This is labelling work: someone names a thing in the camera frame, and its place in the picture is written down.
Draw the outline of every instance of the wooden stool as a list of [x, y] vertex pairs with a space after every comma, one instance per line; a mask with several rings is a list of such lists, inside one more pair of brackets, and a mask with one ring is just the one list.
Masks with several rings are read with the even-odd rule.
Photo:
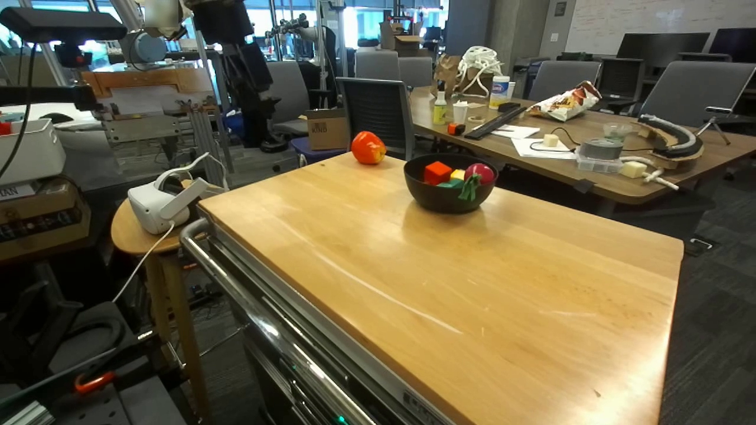
[[[116, 216], [111, 221], [111, 238], [121, 252], [141, 258], [161, 236], [150, 236], [141, 228], [130, 201], [125, 197], [118, 206]], [[171, 252], [177, 252], [177, 248], [180, 248], [180, 232], [175, 228], [143, 260], [146, 290], [149, 290], [149, 300], [150, 300], [150, 318], [153, 318], [153, 325], [156, 325], [156, 332], [161, 336], [161, 339], [168, 343], [169, 313], [171, 313], [175, 325], [177, 325], [177, 336], [180, 336], [180, 344], [181, 344], [181, 355], [186, 362], [186, 376], [190, 383], [195, 416], [199, 416], [199, 421], [210, 423], [206, 376], [202, 376], [200, 358], [199, 358], [186, 290], [181, 284], [181, 270], [171, 254]]]

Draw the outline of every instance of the fruit bowl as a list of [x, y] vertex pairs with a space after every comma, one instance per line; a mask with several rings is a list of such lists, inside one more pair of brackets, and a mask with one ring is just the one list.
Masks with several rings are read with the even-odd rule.
[[444, 166], [453, 169], [468, 169], [475, 162], [488, 166], [493, 172], [493, 185], [495, 185], [495, 167], [481, 159], [475, 155], [418, 155], [403, 162], [403, 181], [409, 194], [420, 203], [424, 209], [435, 212], [472, 212], [485, 203], [493, 189], [493, 185], [475, 185], [475, 186], [437, 186], [423, 181], [423, 172], [430, 162], [441, 160]]

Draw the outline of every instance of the wire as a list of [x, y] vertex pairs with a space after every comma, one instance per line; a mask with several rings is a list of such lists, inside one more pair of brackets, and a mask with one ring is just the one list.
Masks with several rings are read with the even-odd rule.
[[146, 258], [169, 236], [169, 232], [175, 228], [175, 221], [169, 221], [169, 226], [164, 228], [164, 234], [150, 242], [150, 248], [140, 258], [140, 262], [134, 265], [133, 273], [125, 278], [125, 284], [121, 285], [121, 290], [114, 297], [114, 305], [121, 300], [121, 295], [128, 290], [128, 285], [134, 281], [136, 271], [141, 270], [141, 265], [146, 262]]
[[16, 135], [16, 142], [14, 147], [10, 148], [10, 155], [6, 160], [1, 162], [0, 167], [0, 177], [6, 172], [6, 167], [14, 162], [16, 154], [19, 154], [19, 147], [21, 147], [21, 138], [23, 138], [23, 133], [25, 133], [25, 124], [29, 124], [29, 112], [31, 112], [31, 77], [32, 77], [32, 57], [37, 53], [37, 44], [32, 42], [31, 44], [31, 57], [29, 57], [29, 69], [25, 69], [25, 110], [23, 110], [23, 120], [21, 120], [21, 127], [19, 127], [19, 135]]

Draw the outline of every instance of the bottle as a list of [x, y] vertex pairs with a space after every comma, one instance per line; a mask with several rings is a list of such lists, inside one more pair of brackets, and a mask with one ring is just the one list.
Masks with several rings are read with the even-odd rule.
[[448, 104], [447, 104], [447, 95], [438, 91], [433, 101], [433, 124], [447, 124], [448, 120]]
[[495, 74], [490, 81], [488, 108], [499, 108], [509, 100], [509, 75]]

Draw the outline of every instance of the black bowl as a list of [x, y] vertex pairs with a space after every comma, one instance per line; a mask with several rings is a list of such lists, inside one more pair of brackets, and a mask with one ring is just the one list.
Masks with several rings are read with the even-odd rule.
[[460, 214], [460, 212], [470, 212], [470, 209], [476, 209], [481, 201], [488, 197], [490, 194], [490, 185], [488, 186], [476, 186], [475, 189], [475, 196], [468, 201], [466, 196], [460, 196], [460, 189], [448, 189], [448, 186], [435, 186], [435, 185], [424, 185], [423, 181], [423, 169], [424, 166], [430, 166], [433, 160], [441, 160], [447, 162], [448, 167], [453, 169], [466, 169], [468, 166], [472, 162], [485, 162], [493, 169], [493, 175], [499, 177], [495, 167], [481, 159], [475, 159], [475, 155], [453, 155], [453, 154], [447, 154], [447, 155], [418, 155], [418, 159], [410, 159], [403, 162], [403, 180], [407, 180], [407, 186], [410, 192], [410, 196], [424, 208], [424, 209], [437, 209], [437, 212], [453, 212], [453, 214]]

